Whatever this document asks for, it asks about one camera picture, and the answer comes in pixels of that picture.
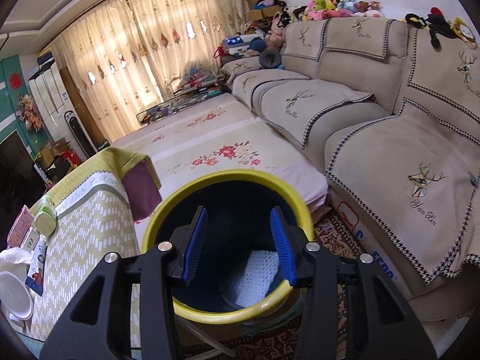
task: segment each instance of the pink box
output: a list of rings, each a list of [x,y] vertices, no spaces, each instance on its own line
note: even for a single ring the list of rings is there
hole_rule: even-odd
[[[26,205],[23,206],[20,214],[18,214],[15,223],[11,227],[10,233],[8,233],[7,243],[12,247],[20,246],[28,231],[30,225],[33,222],[33,215],[28,210]]]

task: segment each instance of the flower bouquet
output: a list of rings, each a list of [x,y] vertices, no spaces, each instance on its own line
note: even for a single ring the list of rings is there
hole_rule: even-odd
[[[27,130],[31,130],[32,127],[35,131],[41,130],[42,119],[37,115],[31,96],[26,94],[21,97],[20,94],[18,94],[18,109],[15,114],[22,122],[25,122]]]

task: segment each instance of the ceiling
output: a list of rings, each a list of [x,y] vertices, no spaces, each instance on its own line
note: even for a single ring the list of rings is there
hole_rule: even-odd
[[[101,0],[18,0],[0,28],[0,59],[36,54],[68,23]]]

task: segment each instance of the teal wall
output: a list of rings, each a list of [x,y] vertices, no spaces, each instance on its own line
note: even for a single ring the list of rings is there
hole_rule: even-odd
[[[22,77],[22,85],[18,90],[14,90],[9,84],[9,77],[13,73],[18,73]],[[18,55],[14,55],[0,61],[0,141],[8,137],[13,131],[17,130],[25,146],[32,150],[32,157],[37,154],[42,146],[48,142],[47,134],[44,128],[39,132],[34,129],[25,128],[25,123],[21,122],[16,116],[15,111],[18,108],[18,94],[27,95],[26,80],[20,67]]]

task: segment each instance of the red circular decoration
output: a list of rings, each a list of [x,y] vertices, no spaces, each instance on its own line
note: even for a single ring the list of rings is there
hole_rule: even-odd
[[[10,78],[8,80],[9,84],[10,84],[10,87],[17,91],[21,88],[22,86],[22,77],[20,76],[20,74],[18,73],[12,73],[10,75]]]

